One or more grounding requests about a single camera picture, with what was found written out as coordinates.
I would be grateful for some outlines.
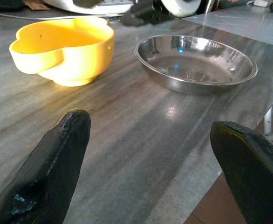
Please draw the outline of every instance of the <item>bowl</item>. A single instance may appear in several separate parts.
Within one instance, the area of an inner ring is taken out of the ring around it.
[[[135,55],[152,79],[185,93],[220,93],[257,75],[247,55],[201,37],[152,36],[136,45]]]
[[[114,30],[105,19],[82,17],[22,27],[9,51],[16,67],[63,86],[92,82],[110,65]]]

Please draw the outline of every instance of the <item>white machine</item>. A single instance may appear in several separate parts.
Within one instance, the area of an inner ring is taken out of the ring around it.
[[[72,0],[43,0],[45,3],[54,7],[70,12],[82,14],[123,14],[127,12],[134,3],[141,0],[103,0],[92,8],[80,7]],[[192,15],[198,9],[201,0],[161,0],[165,8],[175,17],[186,17]]]

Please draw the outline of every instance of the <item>yellow bowl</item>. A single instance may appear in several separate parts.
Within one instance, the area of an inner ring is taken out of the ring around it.
[[[82,17],[22,27],[9,51],[16,67],[64,86],[92,82],[110,65],[114,30],[105,19]]]

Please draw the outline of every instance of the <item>marble countertop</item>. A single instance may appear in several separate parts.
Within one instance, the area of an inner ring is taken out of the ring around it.
[[[65,224],[178,224],[221,172],[213,121],[255,128],[273,103],[273,45],[184,20],[127,28],[111,23],[116,49],[94,82],[62,87],[18,71],[8,47],[32,21],[0,17],[0,185],[71,108],[87,110],[90,142]],[[151,35],[185,34],[248,54],[258,75],[217,96],[185,95],[152,81],[133,54]]]
[[[242,5],[185,20],[273,44],[273,12],[268,7]]]

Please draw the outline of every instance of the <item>metal bowl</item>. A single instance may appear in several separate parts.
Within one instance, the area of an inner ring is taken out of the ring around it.
[[[153,36],[141,40],[135,54],[155,81],[179,92],[218,93],[257,74],[245,54],[201,37]]]

